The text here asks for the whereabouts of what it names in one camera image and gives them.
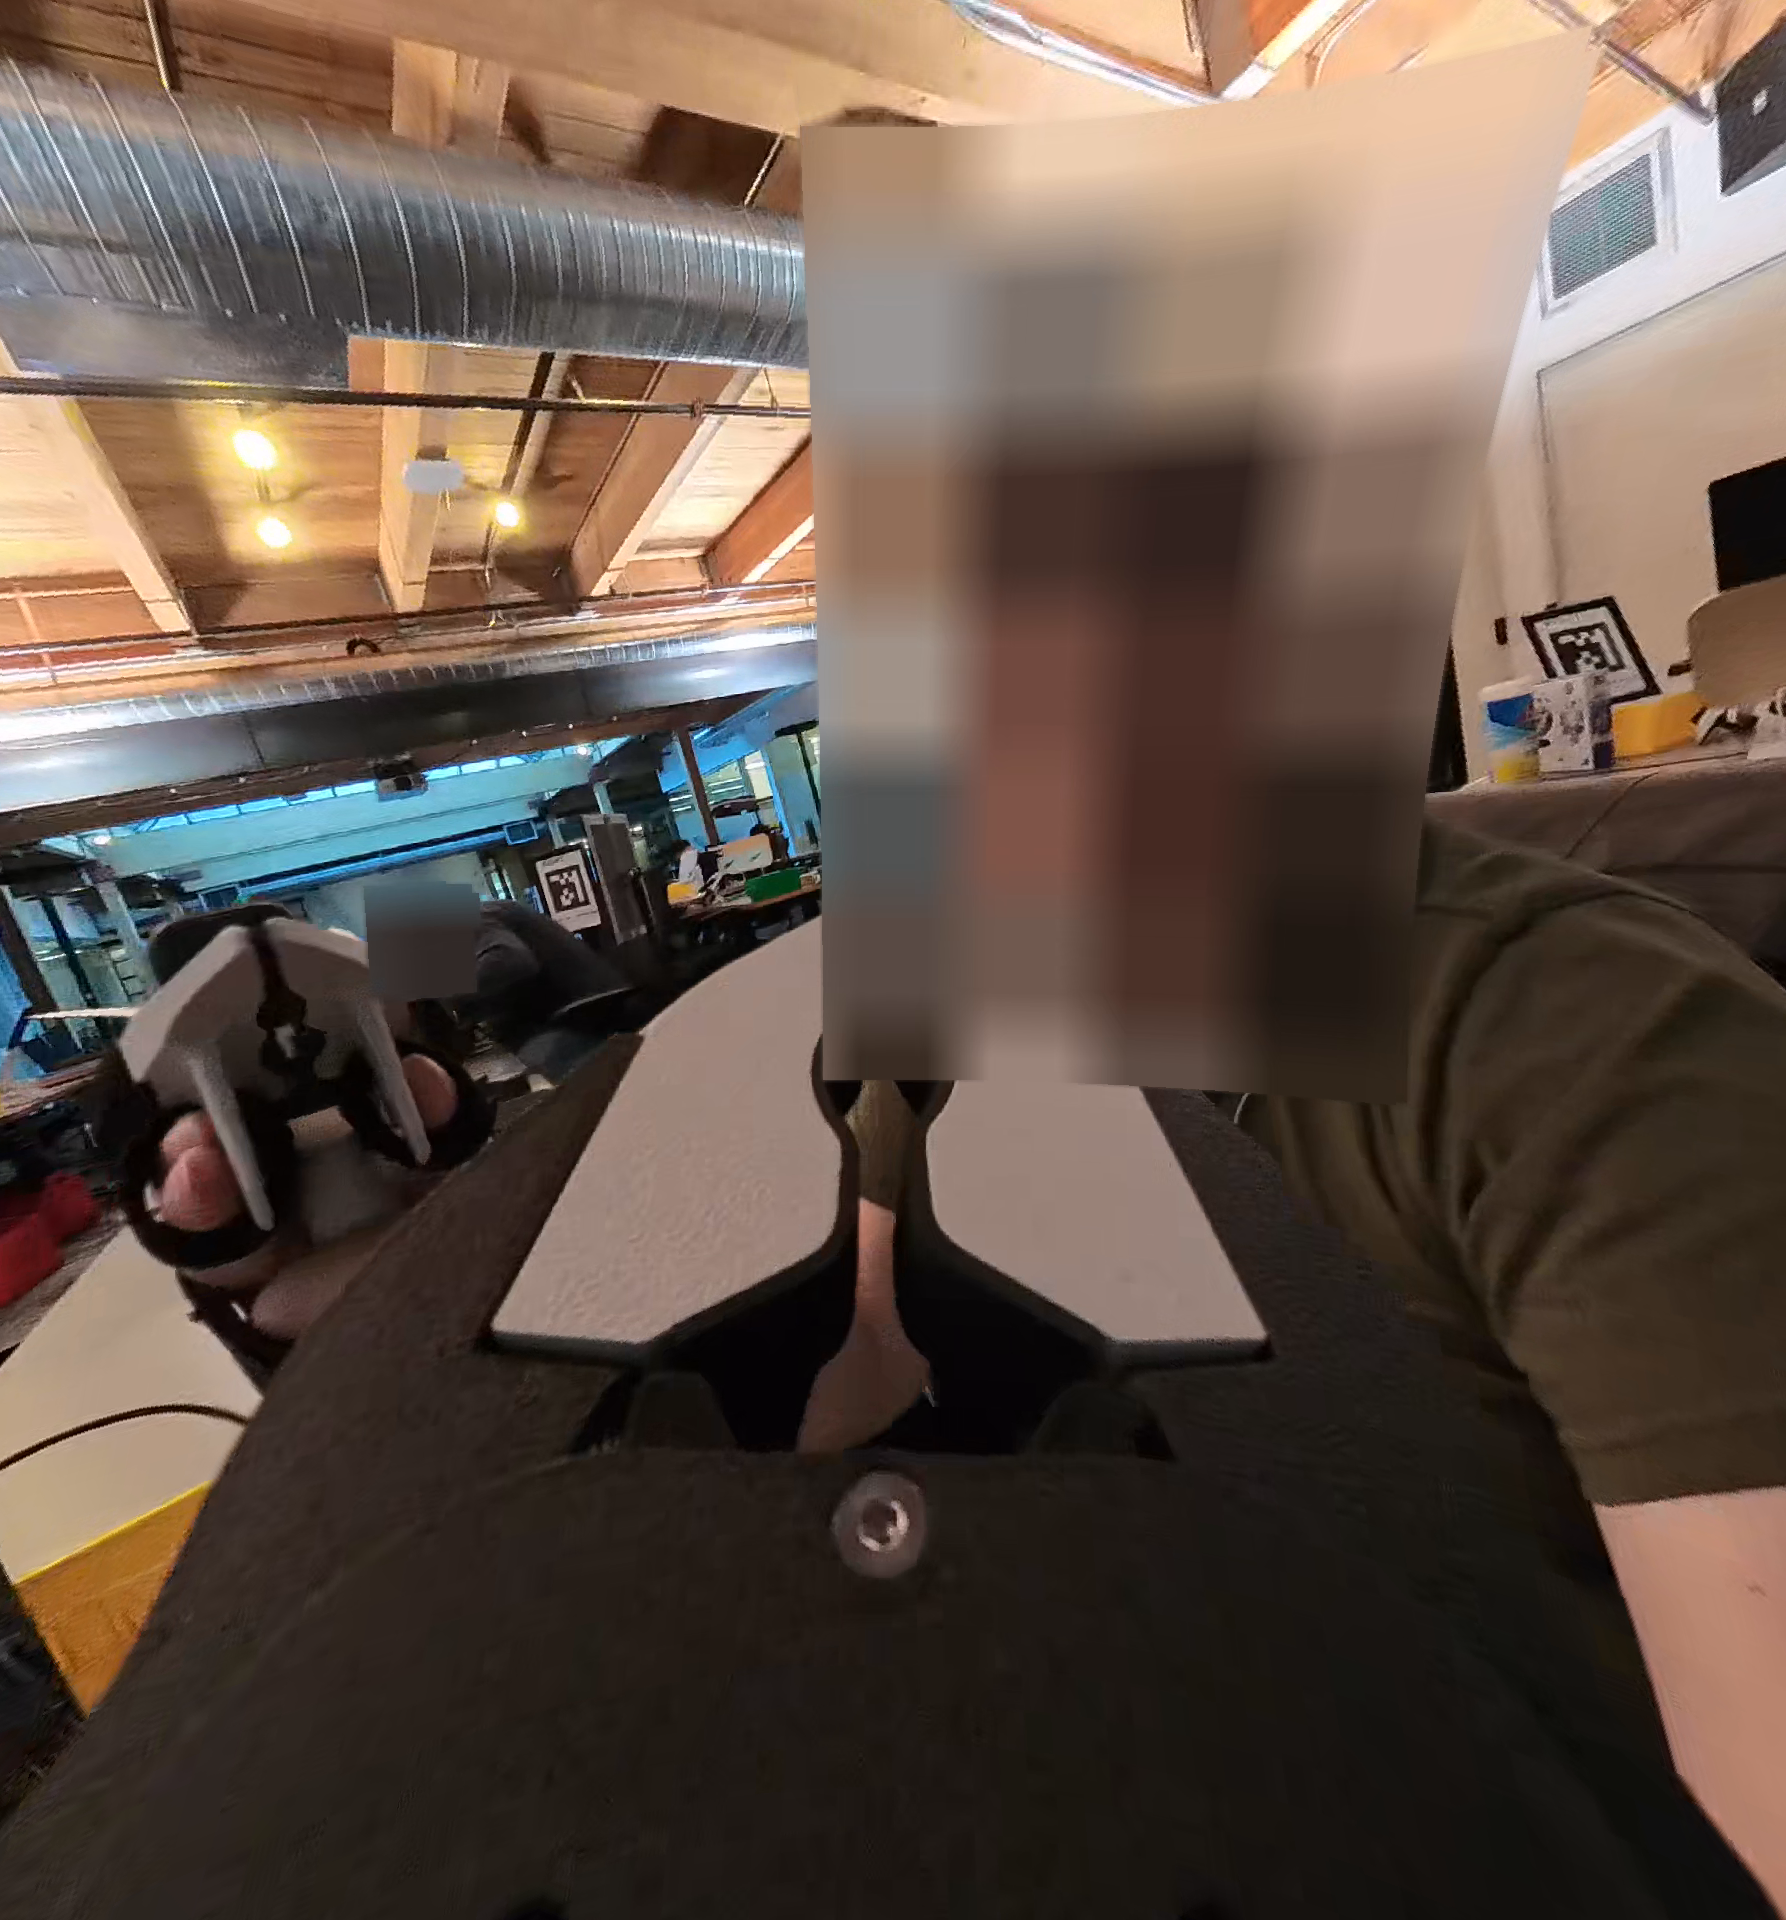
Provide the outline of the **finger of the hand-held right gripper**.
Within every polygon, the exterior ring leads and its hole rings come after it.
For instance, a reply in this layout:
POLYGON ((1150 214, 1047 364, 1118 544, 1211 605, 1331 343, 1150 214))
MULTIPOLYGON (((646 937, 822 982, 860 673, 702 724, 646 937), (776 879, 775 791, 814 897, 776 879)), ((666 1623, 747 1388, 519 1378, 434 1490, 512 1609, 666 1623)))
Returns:
POLYGON ((283 1208, 283 1114, 263 1066, 270 1026, 261 1013, 274 985, 273 921, 211 926, 172 979, 143 1002, 118 1042, 129 1078, 129 1130, 121 1149, 121 1208, 135 1236, 176 1236, 153 1211, 161 1140, 189 1114, 208 1117, 238 1217, 219 1236, 273 1236, 283 1208))
POLYGON ((406 1056, 374 994, 367 947, 301 920, 263 920, 263 1073, 280 1110, 340 1110, 353 1137, 398 1166, 431 1156, 406 1056))

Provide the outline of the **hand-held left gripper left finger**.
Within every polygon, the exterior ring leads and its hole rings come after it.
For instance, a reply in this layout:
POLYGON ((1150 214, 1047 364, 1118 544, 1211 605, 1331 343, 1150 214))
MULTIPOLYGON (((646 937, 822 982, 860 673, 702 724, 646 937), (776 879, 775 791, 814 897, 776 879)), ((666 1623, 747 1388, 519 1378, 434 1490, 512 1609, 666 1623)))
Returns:
POLYGON ((511 1350, 640 1359, 857 1220, 853 1143, 821 1094, 822 926, 714 971, 650 1020, 493 1313, 511 1350))

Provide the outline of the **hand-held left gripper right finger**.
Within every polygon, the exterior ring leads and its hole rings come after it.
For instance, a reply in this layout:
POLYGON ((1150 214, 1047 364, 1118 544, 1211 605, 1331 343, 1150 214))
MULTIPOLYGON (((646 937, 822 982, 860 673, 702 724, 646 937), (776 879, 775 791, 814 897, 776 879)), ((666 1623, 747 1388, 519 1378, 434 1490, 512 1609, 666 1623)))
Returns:
POLYGON ((1267 1332, 1144 1094, 959 1081, 924 1130, 954 1256, 1127 1368, 1257 1359, 1267 1332))

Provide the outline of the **yellow plastic bin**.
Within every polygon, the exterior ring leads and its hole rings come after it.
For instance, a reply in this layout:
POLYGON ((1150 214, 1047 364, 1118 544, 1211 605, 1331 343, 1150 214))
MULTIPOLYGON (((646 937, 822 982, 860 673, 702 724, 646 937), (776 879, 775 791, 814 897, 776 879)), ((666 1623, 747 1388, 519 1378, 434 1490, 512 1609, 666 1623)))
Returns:
POLYGON ((198 1484, 18 1580, 80 1713, 95 1710, 140 1643, 208 1490, 198 1484))

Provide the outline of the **person's left forearm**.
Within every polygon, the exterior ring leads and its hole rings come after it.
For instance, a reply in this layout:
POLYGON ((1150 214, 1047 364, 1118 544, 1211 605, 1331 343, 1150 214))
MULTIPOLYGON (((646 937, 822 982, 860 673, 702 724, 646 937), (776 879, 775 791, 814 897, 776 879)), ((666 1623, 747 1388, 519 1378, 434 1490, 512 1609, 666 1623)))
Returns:
POLYGON ((1595 1520, 1679 1777, 1786 1917, 1786 1484, 1595 1520))

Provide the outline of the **person's right hand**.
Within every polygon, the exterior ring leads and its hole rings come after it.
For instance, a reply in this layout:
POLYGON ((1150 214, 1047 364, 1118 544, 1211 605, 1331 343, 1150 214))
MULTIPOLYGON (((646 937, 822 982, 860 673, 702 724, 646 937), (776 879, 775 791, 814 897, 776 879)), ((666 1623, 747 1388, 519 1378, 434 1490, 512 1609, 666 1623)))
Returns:
MULTIPOLYGON (((292 1211, 277 1211, 266 1243, 247 1259, 189 1274, 206 1304, 238 1310, 261 1336, 277 1342, 301 1339, 372 1262, 398 1217, 446 1178, 434 1166, 398 1166, 374 1155, 340 1110, 299 1117, 292 1140, 292 1211)), ((208 1114, 198 1110, 167 1129, 145 1197, 157 1220, 185 1236, 240 1224, 240 1188, 208 1114)))

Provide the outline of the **red beanbag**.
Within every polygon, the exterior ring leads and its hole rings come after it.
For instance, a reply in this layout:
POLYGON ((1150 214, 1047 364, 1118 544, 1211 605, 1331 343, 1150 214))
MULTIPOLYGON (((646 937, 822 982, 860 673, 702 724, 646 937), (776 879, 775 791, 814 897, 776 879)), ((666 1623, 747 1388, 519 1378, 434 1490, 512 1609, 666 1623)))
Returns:
POLYGON ((0 1307, 45 1282, 70 1240, 103 1208, 80 1172, 45 1172, 35 1185, 0 1188, 0 1307))

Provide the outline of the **person in green shirt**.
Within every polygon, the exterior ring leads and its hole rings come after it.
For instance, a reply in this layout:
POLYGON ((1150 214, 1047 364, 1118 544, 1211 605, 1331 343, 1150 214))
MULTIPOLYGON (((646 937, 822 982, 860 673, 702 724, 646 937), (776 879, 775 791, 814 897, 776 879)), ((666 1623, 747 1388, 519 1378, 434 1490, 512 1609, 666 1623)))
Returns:
POLYGON ((1405 1100, 1211 1105, 1436 1333, 1543 1524, 1786 1484, 1786 988, 1689 908, 1428 824, 1405 1100))

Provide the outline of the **small white printed box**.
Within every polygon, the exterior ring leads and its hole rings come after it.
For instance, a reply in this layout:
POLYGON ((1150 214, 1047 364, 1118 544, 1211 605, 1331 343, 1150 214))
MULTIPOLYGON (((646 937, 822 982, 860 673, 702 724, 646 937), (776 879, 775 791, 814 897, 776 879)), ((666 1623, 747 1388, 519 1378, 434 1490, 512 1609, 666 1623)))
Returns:
POLYGON ((1540 781, 1583 778, 1615 766, 1611 698, 1595 666, 1531 683, 1531 731, 1540 781))

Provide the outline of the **framed marker sign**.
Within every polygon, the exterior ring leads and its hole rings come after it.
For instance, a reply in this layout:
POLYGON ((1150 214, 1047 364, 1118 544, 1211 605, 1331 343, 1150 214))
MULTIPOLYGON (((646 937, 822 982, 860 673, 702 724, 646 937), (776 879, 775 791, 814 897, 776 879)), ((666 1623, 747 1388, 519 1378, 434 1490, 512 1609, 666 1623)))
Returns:
POLYGON ((1660 683, 1611 593, 1521 614, 1537 670, 1544 678, 1597 676, 1608 704, 1646 701, 1660 683))

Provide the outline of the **pale round wooden board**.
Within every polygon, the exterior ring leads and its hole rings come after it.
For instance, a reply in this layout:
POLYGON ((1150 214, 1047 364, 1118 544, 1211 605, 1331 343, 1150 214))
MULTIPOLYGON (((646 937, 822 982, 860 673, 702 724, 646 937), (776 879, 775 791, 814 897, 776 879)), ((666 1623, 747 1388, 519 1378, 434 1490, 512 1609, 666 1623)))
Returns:
POLYGON ((1705 707, 1757 707, 1786 689, 1786 575, 1701 599, 1686 657, 1705 707))

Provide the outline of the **thin spiral silver duct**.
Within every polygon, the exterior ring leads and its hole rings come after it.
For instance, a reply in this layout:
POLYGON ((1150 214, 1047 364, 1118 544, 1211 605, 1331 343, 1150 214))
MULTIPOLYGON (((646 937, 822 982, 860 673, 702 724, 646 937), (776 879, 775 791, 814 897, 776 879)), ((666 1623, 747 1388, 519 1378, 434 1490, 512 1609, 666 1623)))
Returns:
POLYGON ((814 644, 814 621, 791 618, 744 624, 718 633, 611 637, 590 644, 544 644, 537 649, 479 649, 460 657, 424 649, 406 657, 322 660, 306 673, 229 676, 211 673, 193 683, 151 683, 135 694, 66 689, 63 698, 0 701, 0 746, 11 740, 56 740, 166 724, 185 718, 224 718, 247 710, 280 710, 385 694, 474 689, 515 683, 550 673, 596 673, 604 666, 664 666, 675 660, 735 660, 762 651, 814 644))

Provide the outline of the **long spiral silver duct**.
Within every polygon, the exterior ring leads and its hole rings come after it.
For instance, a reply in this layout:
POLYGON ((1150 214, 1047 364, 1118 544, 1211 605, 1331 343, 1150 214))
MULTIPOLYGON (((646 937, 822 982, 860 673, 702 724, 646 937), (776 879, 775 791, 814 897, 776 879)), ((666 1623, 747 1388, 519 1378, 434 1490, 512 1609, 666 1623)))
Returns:
POLYGON ((0 340, 337 389, 348 340, 808 367, 799 227, 0 60, 0 340))

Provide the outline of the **white wall vent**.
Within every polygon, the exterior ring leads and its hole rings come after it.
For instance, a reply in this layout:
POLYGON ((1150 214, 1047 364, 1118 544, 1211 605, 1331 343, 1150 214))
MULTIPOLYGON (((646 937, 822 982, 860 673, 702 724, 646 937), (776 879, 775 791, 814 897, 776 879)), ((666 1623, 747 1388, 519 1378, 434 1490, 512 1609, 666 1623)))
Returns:
POLYGON ((1540 309, 1562 309, 1659 248, 1673 248, 1670 134, 1597 161, 1559 195, 1544 230, 1540 309))

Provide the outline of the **black square wall panel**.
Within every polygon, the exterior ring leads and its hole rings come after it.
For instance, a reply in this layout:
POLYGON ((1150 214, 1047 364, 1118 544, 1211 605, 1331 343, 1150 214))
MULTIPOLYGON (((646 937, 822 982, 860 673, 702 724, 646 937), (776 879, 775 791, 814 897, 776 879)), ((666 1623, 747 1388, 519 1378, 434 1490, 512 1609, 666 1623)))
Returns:
POLYGON ((1786 12, 1715 86, 1720 195, 1786 167, 1786 12))

